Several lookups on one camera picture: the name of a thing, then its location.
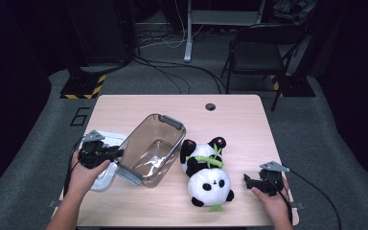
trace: gray carpet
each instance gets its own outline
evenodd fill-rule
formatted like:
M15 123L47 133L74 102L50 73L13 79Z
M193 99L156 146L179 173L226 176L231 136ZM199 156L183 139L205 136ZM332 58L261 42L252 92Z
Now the gray carpet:
M210 35L194 44L190 64L219 76L231 35ZM184 44L177 48L153 45L141 49L142 57L183 63ZM295 68L297 57L291 66ZM107 67L92 67L89 71ZM194 68L154 68L131 62L107 75L102 94L217 94L213 77ZM66 164L74 143L84 134L83 126L70 126L80 111L88 119L96 100L64 100L59 92L68 79L60 71L50 77L52 94L22 149L0 180L0 229L43 229L50 221L62 189ZM263 99L267 118L284 164L319 187L335 204L343 229L368 229L368 172L339 136L333 114L321 87L309 77L315 98L280 98L270 111L273 92L250 91L253 85L241 83L232 93L256 93ZM306 209L299 211L296 229L337 229L330 203L313 187L293 174L287 176L294 199ZM249 229L271 229L270 227Z

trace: panda ear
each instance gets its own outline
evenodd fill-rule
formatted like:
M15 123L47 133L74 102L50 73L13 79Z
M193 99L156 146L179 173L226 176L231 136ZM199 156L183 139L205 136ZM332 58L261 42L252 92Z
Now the panda ear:
M212 141L210 143L208 143L208 145L213 149L214 148L214 144L217 145L218 148L223 149L226 147L226 141L225 139L223 139L223 137L216 137L214 139L212 139Z
M228 196L226 197L226 201L232 201L232 199L234 199L235 198L235 194L234 194L234 192L231 190L231 191L229 191L229 194L228 194Z
M196 207L202 207L202 206L204 206L204 203L202 202L202 201L200 201L200 200L198 200L197 198L195 198L195 197L193 197L192 199L191 199L191 202L194 204L194 206L196 206Z

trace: human arm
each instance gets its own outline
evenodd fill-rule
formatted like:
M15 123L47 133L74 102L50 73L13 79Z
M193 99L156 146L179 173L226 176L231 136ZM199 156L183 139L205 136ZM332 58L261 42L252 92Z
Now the human arm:
M71 169L73 167L74 169L71 172L67 194L61 201L46 230L76 229L83 198L94 184L98 175L110 164L110 161L106 160L100 166L89 170L79 163L78 155L78 151L73 153Z
M288 196L288 182L283 178L285 188L282 190L284 197ZM260 191L258 188L252 188L253 194L264 204L264 209L270 216L275 230L290 230L293 229L288 219L288 207L283 198L277 194L268 196Z

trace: panda plush toy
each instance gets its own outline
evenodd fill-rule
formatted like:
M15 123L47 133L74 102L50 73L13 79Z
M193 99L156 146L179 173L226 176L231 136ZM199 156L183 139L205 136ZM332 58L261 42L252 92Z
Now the panda plush toy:
M180 163L190 177L188 192L194 206L210 206L211 211L220 211L222 203L235 197L229 176L222 168L222 149L225 146L222 137L216 137L208 144L197 145L189 139L183 142Z

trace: handheld controller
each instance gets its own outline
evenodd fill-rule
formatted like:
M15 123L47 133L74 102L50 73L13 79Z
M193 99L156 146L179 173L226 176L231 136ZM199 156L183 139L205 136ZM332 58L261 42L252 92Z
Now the handheld controller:
M261 180L254 180L246 174L243 175L247 189L256 187L269 196L275 196L277 192L283 190L284 184L281 172L261 170L259 175Z
M113 162L123 156L124 151L119 146L108 147L102 140L105 137L93 130L84 139L79 152L79 161L87 169L93 169L105 160Z
M282 172L289 172L289 169L272 161L261 165L262 170L259 172L260 180L251 179L247 174L243 175L246 182L246 188L258 188L269 196L275 196L284 188Z

